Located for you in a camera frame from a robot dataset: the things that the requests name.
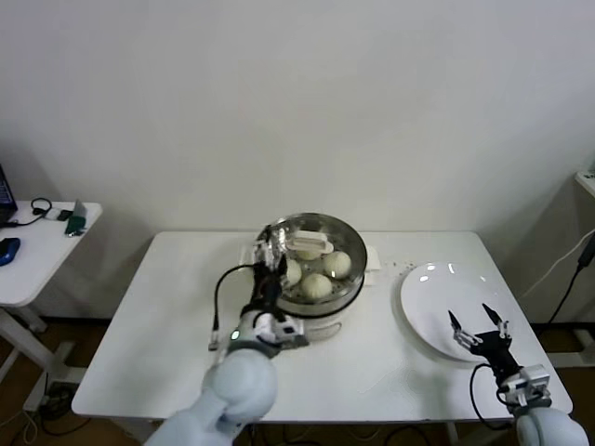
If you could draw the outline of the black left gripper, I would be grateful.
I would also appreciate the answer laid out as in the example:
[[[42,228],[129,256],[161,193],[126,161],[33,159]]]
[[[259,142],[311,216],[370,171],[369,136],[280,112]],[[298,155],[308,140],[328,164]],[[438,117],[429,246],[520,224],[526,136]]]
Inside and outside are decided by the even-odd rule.
[[[257,314],[271,314],[275,320],[284,321],[284,313],[277,301],[283,294],[283,286],[289,285],[286,254],[280,256],[274,270],[271,234],[265,231],[253,243],[252,260],[256,271],[253,274],[254,285],[250,300],[242,308],[241,315],[255,311]]]

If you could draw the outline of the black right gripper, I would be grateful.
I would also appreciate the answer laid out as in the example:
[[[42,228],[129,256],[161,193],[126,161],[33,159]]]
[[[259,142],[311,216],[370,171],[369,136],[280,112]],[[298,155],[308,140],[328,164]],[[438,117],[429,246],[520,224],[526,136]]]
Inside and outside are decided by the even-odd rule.
[[[502,320],[499,314],[486,304],[482,303],[482,306],[498,331],[470,334],[462,328],[455,314],[449,310],[453,338],[466,351],[485,358],[496,380],[506,380],[522,368],[509,351],[512,341],[509,322]]]

